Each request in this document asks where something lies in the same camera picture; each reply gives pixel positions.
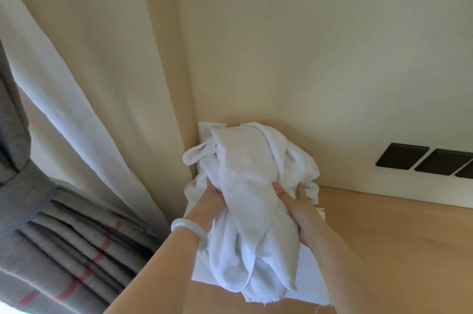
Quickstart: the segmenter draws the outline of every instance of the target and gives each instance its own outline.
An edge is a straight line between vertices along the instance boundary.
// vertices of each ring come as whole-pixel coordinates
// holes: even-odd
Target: bracelet
[[[178,218],[175,219],[171,224],[171,232],[174,231],[176,227],[187,228],[196,236],[198,236],[200,243],[197,251],[205,251],[207,249],[209,238],[207,237],[207,233],[205,233],[205,231],[198,224],[185,218]]]

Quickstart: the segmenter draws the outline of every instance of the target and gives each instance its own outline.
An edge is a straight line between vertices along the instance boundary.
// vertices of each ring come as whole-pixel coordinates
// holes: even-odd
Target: hand
[[[205,233],[212,229],[213,220],[227,207],[222,193],[217,191],[207,177],[207,188],[199,202],[191,209],[186,218],[198,224]]]
[[[321,217],[317,209],[310,202],[309,197],[307,197],[304,185],[299,183],[297,186],[296,199],[292,198],[279,183],[273,182],[272,186],[278,197],[286,205],[294,221],[299,225],[301,243],[307,245],[308,234],[314,227],[313,222],[314,220],[321,219]]]

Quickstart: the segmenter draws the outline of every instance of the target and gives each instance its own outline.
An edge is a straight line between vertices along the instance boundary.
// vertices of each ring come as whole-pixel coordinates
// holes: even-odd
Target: wooden surface
[[[383,282],[399,284],[417,313],[473,313],[473,210],[321,188],[328,224]],[[186,314],[315,313],[293,299],[263,306],[192,282]],[[317,314],[335,313],[320,308]]]

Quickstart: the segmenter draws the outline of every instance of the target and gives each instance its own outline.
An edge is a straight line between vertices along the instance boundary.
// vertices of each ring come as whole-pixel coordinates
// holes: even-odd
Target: curtain fold
[[[160,241],[52,182],[30,145],[0,42],[0,300],[36,314],[102,313]]]
[[[21,0],[0,0],[0,38],[16,83],[100,179],[164,240],[170,232],[165,216]]]

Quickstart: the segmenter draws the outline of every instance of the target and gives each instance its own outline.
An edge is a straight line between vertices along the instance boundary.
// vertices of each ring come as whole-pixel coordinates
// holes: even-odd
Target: white towel
[[[214,222],[209,247],[199,256],[217,282],[247,301],[269,303],[297,290],[299,229],[272,187],[278,181],[295,196],[299,182],[317,203],[319,170],[312,157],[277,130],[257,122],[211,130],[212,136],[184,156],[200,172],[185,188],[195,206],[207,176],[222,191],[228,209]]]

